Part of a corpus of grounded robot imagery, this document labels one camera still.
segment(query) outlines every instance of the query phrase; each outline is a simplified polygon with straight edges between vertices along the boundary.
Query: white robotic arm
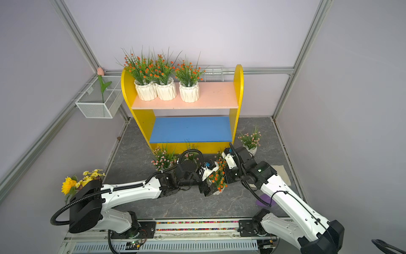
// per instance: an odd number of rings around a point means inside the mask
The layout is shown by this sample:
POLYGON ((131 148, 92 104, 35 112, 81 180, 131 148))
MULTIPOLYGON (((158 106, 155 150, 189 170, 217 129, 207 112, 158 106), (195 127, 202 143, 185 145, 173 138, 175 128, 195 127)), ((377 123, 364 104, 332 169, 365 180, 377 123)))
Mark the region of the white robotic arm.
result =
MULTIPOLYGON (((225 171, 227 183, 241 181, 257 199, 267 204, 250 187, 256 186, 270 196, 293 220, 291 223, 262 209, 252 220, 254 234, 277 235, 296 246, 302 253, 333 254, 341 249, 344 228, 339 222, 329 221, 312 209, 284 183, 268 163, 262 161, 257 164, 245 148, 234 150, 231 144, 230 147, 223 153, 229 166, 225 171)), ((191 170, 186 163, 179 163, 164 172, 156 172, 145 181, 102 186, 101 183, 97 185, 96 181, 91 181, 67 206, 55 213, 51 223, 69 224, 71 233, 89 229, 113 230, 117 233, 137 232, 140 225, 134 213, 120 212, 112 208, 141 199, 162 198, 190 185, 198 185, 201 193, 211 195, 214 191, 210 190, 205 179, 217 169, 217 163, 204 164, 199 170, 191 170), (70 221, 56 221, 59 214, 69 208, 70 221)))

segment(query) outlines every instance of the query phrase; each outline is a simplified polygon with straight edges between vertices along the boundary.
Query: black mounting plate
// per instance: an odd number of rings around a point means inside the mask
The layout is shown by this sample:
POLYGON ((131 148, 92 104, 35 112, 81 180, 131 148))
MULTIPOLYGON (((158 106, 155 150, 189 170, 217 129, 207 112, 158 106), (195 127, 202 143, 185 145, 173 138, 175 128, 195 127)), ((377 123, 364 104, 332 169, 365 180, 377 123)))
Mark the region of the black mounting plate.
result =
MULTIPOLYGON (((138 234, 136 237, 131 238, 131 239, 145 239, 145 238, 153 238, 155 234, 155 226, 156 222, 155 221, 140 221, 141 227, 139 228, 140 234, 138 234)), ((111 234, 111 239, 130 239, 128 238, 128 232, 131 231, 131 229, 119 234, 117 232, 113 232, 111 234)))
MULTIPOLYGON (((257 237, 258 234, 254 233, 254 224, 253 220, 251 219, 241 219, 238 221, 238 232, 240 232, 240 235, 242 237, 257 237)), ((269 233, 266 233, 266 235, 263 235, 264 237, 269 237, 271 236, 269 233)))

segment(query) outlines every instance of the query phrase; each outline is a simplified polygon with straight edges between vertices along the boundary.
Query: potted plant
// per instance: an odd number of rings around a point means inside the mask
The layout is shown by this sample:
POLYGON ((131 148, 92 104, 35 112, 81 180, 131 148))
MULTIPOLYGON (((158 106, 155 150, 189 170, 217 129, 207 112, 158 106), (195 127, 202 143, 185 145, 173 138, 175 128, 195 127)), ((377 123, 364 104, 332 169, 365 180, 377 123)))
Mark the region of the potted plant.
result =
POLYGON ((156 93, 161 100, 172 100, 176 97, 176 86, 171 77, 175 72, 175 67, 173 61, 169 62, 168 59, 165 58, 164 54, 159 54, 158 59, 148 66, 151 70, 150 76, 156 84, 156 93))
POLYGON ((179 93, 182 101, 184 102, 195 102, 200 97, 199 90, 199 79, 200 75, 205 70, 200 70, 198 66, 193 66, 191 62, 188 63, 188 60, 183 60, 182 64, 178 64, 178 67, 175 69, 175 78, 179 79, 179 93))
POLYGON ((103 170, 95 169, 91 173, 89 171, 83 172, 83 179, 78 181, 77 176, 66 177, 65 182, 62 184, 62 191, 65 194, 65 203, 68 203, 69 198, 73 197, 79 190, 81 190, 87 183, 92 180, 101 181, 104 176, 103 170))
POLYGON ((221 156, 220 151, 215 156, 217 163, 218 163, 218 170, 213 172, 208 178, 208 184, 210 188, 213 187, 213 190, 216 192, 213 195, 219 195, 224 192, 224 188, 227 187, 227 183, 225 180, 225 171, 224 169, 228 166, 226 160, 221 156))
POLYGON ((168 146, 165 148, 158 146, 152 153, 155 155, 155 160, 152 160, 151 163, 156 167, 156 170, 166 170, 176 162, 175 151, 169 153, 168 146))
POLYGON ((239 140, 242 142, 242 146, 244 146, 248 152, 254 156, 255 153, 257 152, 257 148, 261 146, 259 144, 259 137, 261 136, 261 132, 258 131, 258 127, 256 126, 254 128, 254 131, 251 135, 247 134, 242 134, 240 133, 240 136, 238 137, 239 140))
POLYGON ((149 56, 145 58, 142 52, 141 57, 135 57, 132 50, 130 54, 125 50, 123 52, 125 53, 125 64, 122 66, 134 77, 135 89, 140 99, 146 101, 155 99, 157 97, 155 82, 152 79, 153 74, 149 68, 153 64, 153 60, 149 56))

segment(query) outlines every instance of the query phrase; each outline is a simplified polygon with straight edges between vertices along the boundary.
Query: white wire basket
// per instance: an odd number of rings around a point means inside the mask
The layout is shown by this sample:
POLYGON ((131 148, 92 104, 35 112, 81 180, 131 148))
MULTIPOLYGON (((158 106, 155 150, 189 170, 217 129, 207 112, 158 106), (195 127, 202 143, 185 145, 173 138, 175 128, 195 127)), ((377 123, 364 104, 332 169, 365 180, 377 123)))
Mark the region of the white wire basket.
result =
POLYGON ((76 106, 86 118, 113 118, 124 100, 120 76, 102 76, 103 82, 111 81, 104 90, 104 103, 97 77, 76 101, 76 106))

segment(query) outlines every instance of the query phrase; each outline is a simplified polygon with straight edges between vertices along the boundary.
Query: white wall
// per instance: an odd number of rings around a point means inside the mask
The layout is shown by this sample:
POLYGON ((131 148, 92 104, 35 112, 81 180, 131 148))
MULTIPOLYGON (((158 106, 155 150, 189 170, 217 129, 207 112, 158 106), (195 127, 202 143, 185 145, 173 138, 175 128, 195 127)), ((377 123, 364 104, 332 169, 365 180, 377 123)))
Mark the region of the white wall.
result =
MULTIPOLYGON (((123 120, 87 119, 79 110, 60 130, 0 205, 2 253, 55 254, 68 226, 53 226, 51 216, 65 205, 67 176, 104 169, 123 120)), ((58 220, 68 220, 68 212, 58 220)))
POLYGON ((47 0, 0 7, 0 178, 93 71, 47 0))
POLYGON ((340 253, 406 250, 406 2, 336 0, 277 122, 340 253))
MULTIPOLYGON (((170 47, 200 64, 235 67, 293 66, 320 0, 66 0, 105 69, 124 64, 121 48, 156 53, 170 47)), ((246 75, 241 115, 272 115, 287 75, 246 75)), ((156 111, 157 116, 221 115, 214 111, 156 111)))

